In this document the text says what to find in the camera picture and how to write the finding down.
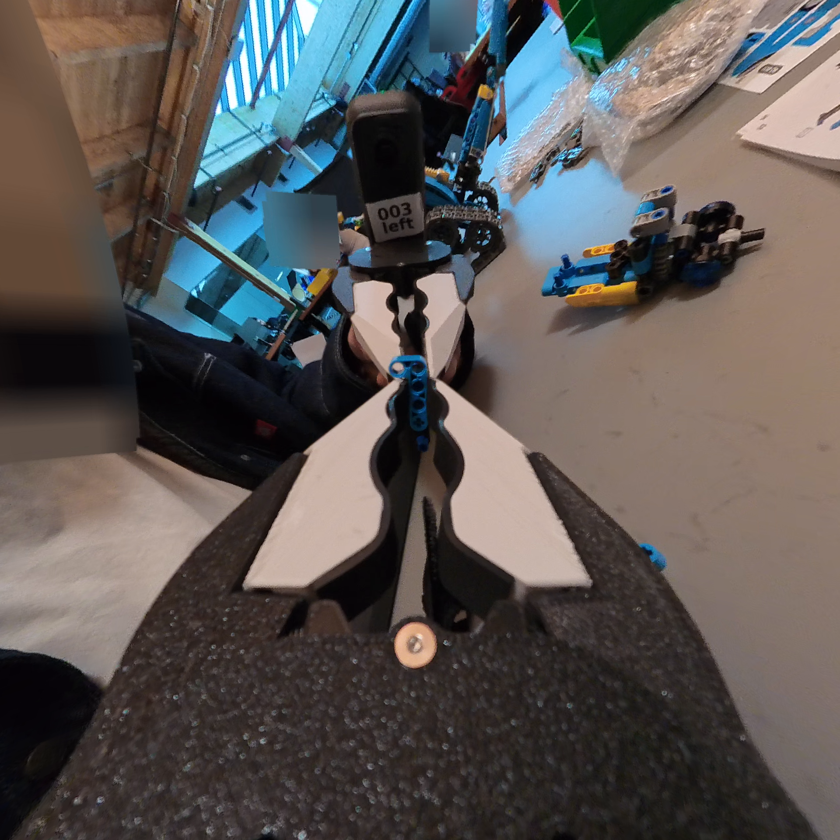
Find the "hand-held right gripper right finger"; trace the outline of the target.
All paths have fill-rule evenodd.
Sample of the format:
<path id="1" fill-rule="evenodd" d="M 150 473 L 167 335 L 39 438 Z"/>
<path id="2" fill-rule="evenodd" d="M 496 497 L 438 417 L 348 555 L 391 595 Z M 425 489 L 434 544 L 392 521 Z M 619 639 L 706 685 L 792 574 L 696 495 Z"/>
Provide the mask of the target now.
<path id="1" fill-rule="evenodd" d="M 449 592 L 590 587 L 528 450 L 465 398 L 435 384 L 434 463 L 446 486 L 439 573 Z"/>

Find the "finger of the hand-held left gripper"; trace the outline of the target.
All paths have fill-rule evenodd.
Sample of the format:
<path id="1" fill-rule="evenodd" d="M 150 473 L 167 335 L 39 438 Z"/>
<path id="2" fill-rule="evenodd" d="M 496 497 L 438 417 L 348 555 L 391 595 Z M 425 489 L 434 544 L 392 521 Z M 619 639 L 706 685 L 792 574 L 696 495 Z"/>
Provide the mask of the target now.
<path id="1" fill-rule="evenodd" d="M 466 304 L 461 300 L 455 275 L 429 275 L 416 282 L 425 295 L 423 336 L 428 373 L 439 377 L 450 362 L 462 332 Z"/>
<path id="2" fill-rule="evenodd" d="M 395 306 L 392 285 L 379 280 L 355 282 L 352 286 L 355 328 L 366 353 L 377 368 L 391 380 L 389 364 L 407 352 L 407 334 Z"/>

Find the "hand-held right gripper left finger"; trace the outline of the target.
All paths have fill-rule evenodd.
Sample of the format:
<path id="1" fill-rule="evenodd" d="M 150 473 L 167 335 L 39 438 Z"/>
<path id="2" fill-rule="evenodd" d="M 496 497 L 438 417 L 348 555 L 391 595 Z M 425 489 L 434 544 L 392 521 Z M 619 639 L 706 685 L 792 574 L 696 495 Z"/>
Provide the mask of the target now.
<path id="1" fill-rule="evenodd" d="M 246 591 L 314 590 L 336 579 L 382 530 L 373 478 L 376 445 L 391 429 L 391 382 L 305 451 L 305 462 L 244 581 Z"/>

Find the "blue L-shaped beam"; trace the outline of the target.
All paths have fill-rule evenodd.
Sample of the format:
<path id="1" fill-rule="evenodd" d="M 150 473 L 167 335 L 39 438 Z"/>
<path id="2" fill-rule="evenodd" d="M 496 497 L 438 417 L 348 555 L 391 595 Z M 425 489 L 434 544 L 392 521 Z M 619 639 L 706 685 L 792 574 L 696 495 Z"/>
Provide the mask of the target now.
<path id="1" fill-rule="evenodd" d="M 427 416 L 428 369 L 425 358 L 417 354 L 398 355 L 390 362 L 388 372 L 392 378 L 406 383 L 408 420 L 415 439 L 417 435 L 429 437 Z"/>

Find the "blue yellow brick assembly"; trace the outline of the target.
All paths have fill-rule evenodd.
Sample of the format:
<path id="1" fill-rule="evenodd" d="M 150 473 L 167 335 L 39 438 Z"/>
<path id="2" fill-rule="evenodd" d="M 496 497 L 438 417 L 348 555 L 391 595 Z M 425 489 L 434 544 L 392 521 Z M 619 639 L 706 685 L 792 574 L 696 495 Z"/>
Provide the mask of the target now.
<path id="1" fill-rule="evenodd" d="M 747 230 L 734 204 L 718 201 L 676 216 L 677 191 L 663 185 L 641 196 L 625 239 L 587 248 L 577 262 L 562 256 L 541 288 L 574 308 L 623 308 L 654 298 L 673 284 L 716 285 L 744 246 L 764 239 Z"/>

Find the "person's left hand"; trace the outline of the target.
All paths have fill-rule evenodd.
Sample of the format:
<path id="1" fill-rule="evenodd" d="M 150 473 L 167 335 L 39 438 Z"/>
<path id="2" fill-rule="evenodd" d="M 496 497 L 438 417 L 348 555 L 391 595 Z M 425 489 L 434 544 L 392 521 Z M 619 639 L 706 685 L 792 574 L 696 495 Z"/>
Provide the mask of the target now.
<path id="1" fill-rule="evenodd" d="M 389 382 L 388 377 L 377 368 L 376 364 L 366 353 L 352 325 L 348 327 L 346 345 L 350 353 L 349 366 L 359 378 L 378 389 L 381 389 Z"/>

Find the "built blue robot model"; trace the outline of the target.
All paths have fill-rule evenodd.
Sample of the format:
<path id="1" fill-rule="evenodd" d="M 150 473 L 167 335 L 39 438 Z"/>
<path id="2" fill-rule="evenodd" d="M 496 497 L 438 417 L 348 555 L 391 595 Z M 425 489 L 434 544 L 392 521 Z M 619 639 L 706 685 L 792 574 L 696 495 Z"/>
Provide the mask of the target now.
<path id="1" fill-rule="evenodd" d="M 471 256 L 480 273 L 506 247 L 495 187 L 480 180 L 488 146 L 508 136 L 504 76 L 507 71 L 508 2 L 492 5 L 484 80 L 460 145 L 457 169 L 450 183 L 435 180 L 427 169 L 426 234 L 454 253 Z"/>

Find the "clear bag of track links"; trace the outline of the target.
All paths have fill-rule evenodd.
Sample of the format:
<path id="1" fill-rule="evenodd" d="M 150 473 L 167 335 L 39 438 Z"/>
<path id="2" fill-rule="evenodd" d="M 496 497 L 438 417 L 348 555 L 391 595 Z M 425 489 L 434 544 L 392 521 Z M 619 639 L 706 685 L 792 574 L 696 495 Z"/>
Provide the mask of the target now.
<path id="1" fill-rule="evenodd" d="M 496 165 L 497 186 L 503 193 L 511 193 L 547 153 L 566 144 L 582 124 L 591 89 L 592 81 L 583 76 L 564 84 L 507 147 Z"/>

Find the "striped skylight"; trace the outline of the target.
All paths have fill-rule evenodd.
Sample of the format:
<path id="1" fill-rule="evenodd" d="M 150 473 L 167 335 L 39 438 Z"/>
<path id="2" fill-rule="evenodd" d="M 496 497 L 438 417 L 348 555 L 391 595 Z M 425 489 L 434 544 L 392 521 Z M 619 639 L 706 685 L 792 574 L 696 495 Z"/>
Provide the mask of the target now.
<path id="1" fill-rule="evenodd" d="M 320 2 L 249 1 L 244 5 L 216 113 L 282 93 L 300 59 Z"/>

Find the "white shirt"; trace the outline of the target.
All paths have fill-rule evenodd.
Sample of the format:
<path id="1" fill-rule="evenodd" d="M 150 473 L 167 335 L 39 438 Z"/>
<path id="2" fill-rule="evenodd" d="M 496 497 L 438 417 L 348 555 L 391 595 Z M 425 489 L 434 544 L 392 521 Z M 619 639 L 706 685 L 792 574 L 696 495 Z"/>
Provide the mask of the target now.
<path id="1" fill-rule="evenodd" d="M 1 469 L 1 646 L 104 686 L 186 557 L 249 490 L 139 447 Z"/>

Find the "green plastic bin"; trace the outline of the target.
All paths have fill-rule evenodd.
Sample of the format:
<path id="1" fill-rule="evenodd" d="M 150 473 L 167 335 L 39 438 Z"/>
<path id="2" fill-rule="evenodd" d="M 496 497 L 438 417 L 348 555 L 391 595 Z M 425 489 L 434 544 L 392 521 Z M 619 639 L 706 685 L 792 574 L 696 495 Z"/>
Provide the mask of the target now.
<path id="1" fill-rule="evenodd" d="M 599 74 L 674 1 L 559 1 L 571 52 Z"/>

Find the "crinkled clear plastic bag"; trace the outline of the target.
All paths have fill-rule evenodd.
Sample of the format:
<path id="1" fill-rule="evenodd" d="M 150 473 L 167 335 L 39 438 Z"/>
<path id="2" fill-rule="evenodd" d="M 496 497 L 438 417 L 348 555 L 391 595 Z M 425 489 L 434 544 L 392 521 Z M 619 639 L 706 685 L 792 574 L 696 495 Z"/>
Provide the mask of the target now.
<path id="1" fill-rule="evenodd" d="M 648 25 L 594 82 L 583 139 L 618 175 L 632 143 L 673 122 L 718 79 L 764 1 L 680 2 Z"/>

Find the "blue sticker sheet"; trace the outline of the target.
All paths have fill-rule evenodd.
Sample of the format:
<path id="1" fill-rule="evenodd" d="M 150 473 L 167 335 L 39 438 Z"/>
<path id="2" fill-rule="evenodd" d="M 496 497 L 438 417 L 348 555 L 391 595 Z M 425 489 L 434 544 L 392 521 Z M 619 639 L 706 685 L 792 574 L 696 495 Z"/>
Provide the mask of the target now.
<path id="1" fill-rule="evenodd" d="M 765 2 L 717 82 L 752 93 L 767 91 L 838 32 L 838 1 Z"/>

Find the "open instruction booklet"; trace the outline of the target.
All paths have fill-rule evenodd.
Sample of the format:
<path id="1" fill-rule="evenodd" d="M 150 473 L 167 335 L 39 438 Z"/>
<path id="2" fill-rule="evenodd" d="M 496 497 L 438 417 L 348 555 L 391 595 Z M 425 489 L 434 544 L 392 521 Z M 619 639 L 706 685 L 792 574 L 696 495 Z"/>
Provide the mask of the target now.
<path id="1" fill-rule="evenodd" d="M 839 171 L 839 55 L 835 54 L 738 132 L 740 140 Z"/>

